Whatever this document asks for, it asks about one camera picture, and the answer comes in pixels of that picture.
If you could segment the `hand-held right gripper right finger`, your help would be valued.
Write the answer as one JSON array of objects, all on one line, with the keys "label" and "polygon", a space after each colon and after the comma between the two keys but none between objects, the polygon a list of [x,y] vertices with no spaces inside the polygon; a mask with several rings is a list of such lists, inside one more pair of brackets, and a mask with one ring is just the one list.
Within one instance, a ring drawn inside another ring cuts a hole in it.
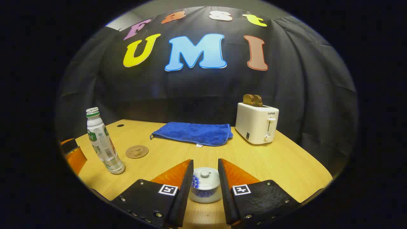
[{"label": "hand-held right gripper right finger", "polygon": [[231,228],[267,228],[301,205],[275,181],[260,181],[223,158],[218,160],[218,173]]}]

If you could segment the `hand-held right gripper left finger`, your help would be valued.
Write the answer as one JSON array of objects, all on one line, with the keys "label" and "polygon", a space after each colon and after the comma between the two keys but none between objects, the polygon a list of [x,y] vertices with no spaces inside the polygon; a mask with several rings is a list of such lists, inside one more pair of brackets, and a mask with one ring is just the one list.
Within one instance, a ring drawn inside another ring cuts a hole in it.
[{"label": "hand-held right gripper left finger", "polygon": [[111,203],[154,229],[183,226],[194,161],[188,159],[151,181],[138,179]]}]

